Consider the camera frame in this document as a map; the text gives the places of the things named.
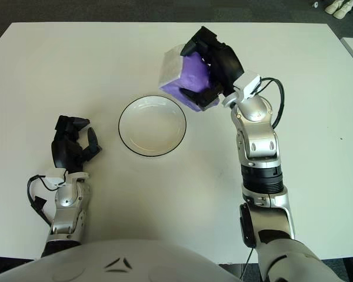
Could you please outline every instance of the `black joint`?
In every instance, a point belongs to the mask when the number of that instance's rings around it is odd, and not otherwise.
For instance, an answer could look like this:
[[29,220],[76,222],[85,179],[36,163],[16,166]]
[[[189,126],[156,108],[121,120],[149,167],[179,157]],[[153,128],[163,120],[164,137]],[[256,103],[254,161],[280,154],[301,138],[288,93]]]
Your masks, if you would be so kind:
[[260,241],[268,244],[269,242],[276,239],[290,239],[290,235],[280,230],[261,230],[258,232]]
[[45,249],[42,253],[42,257],[50,254],[57,253],[59,251],[67,250],[76,246],[80,246],[81,243],[73,240],[55,240],[46,243]]
[[260,194],[276,194],[284,189],[281,166],[266,169],[241,166],[243,185]]
[[251,215],[247,204],[242,204],[239,207],[241,211],[241,230],[242,238],[245,245],[249,248],[256,247],[254,226],[252,225]]

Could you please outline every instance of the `purple object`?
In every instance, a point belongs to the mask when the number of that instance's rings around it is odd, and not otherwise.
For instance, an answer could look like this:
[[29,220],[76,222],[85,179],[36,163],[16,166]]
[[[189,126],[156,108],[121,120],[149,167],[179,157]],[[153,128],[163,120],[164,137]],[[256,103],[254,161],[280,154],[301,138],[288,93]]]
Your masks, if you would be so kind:
[[[191,56],[186,56],[182,58],[182,72],[180,73],[180,78],[161,86],[160,89],[166,93],[171,94],[174,98],[181,101],[183,104],[190,107],[196,112],[200,112],[196,103],[189,100],[180,91],[180,88],[185,88],[194,92],[203,91],[206,88],[210,88],[211,84],[209,82],[209,69],[206,64],[202,61],[199,53],[195,52]],[[212,106],[216,106],[219,103],[219,99],[212,103]]]

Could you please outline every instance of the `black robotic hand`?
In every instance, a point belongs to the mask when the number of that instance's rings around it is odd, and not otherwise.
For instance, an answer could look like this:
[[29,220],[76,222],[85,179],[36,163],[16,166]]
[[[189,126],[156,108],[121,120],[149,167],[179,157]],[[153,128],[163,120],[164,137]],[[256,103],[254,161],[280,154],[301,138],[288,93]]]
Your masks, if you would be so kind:
[[220,93],[228,96],[234,92],[233,83],[244,70],[233,49],[220,43],[217,35],[204,26],[187,42],[181,56],[189,56],[194,52],[198,52],[209,66],[212,88],[200,93],[188,89],[181,89],[181,92],[200,108],[205,109]]

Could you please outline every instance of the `black cable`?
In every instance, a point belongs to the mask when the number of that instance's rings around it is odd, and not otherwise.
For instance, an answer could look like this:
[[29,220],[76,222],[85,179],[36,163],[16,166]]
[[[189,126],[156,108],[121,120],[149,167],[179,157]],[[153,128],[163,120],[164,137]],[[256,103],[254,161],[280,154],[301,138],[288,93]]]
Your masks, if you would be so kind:
[[42,179],[43,177],[45,177],[45,176],[40,176],[39,179],[41,180],[41,182],[43,183],[43,186],[45,186],[45,188],[46,188],[47,190],[53,192],[53,191],[56,191],[56,190],[58,190],[58,189],[60,188],[60,187],[56,187],[55,189],[50,189],[50,188],[48,188],[47,185],[46,185],[46,183],[45,183],[45,182],[43,181],[43,179]]
[[244,276],[245,273],[246,273],[247,265],[248,265],[249,259],[251,258],[251,255],[252,255],[252,251],[253,251],[253,250],[254,250],[254,248],[252,248],[251,251],[249,252],[249,255],[248,255],[248,258],[247,258],[245,267],[243,268],[243,271],[242,271],[242,274],[241,274],[239,280],[242,280],[243,276]]
[[[261,85],[261,83],[263,81],[268,81],[268,80],[269,80],[269,82],[259,92],[257,92],[259,87],[260,87],[260,85]],[[277,84],[278,90],[280,92],[280,107],[278,109],[277,117],[276,117],[275,121],[272,124],[272,128],[275,129],[276,126],[279,124],[279,122],[281,120],[282,113],[284,112],[284,106],[285,106],[285,90],[284,90],[284,86],[282,85],[281,81],[278,80],[278,79],[275,79],[275,78],[262,78],[262,79],[260,79],[260,84],[255,88],[254,92],[255,92],[256,95],[260,94],[265,88],[268,87],[269,84],[271,84],[271,82],[275,82]]]
[[36,211],[36,213],[38,213],[40,215],[41,218],[43,218],[43,220],[48,224],[48,226],[51,227],[51,222],[48,220],[48,218],[46,217],[45,213],[42,211],[42,208],[43,208],[43,204],[37,204],[33,198],[31,197],[30,195],[30,185],[31,183],[36,180],[36,179],[41,179],[45,177],[44,175],[35,175],[33,177],[30,177],[29,181],[28,181],[28,189],[27,189],[27,193],[28,193],[28,199],[29,199],[29,202],[30,202],[30,205],[31,207]]

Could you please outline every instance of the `white connector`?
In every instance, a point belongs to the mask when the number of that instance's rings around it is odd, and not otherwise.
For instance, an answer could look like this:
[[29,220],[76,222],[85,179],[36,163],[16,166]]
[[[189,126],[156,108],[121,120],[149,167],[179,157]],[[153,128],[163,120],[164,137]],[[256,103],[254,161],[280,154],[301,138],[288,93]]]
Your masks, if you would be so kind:
[[68,172],[66,169],[53,167],[47,171],[45,179],[50,184],[57,186],[65,182],[67,176]]

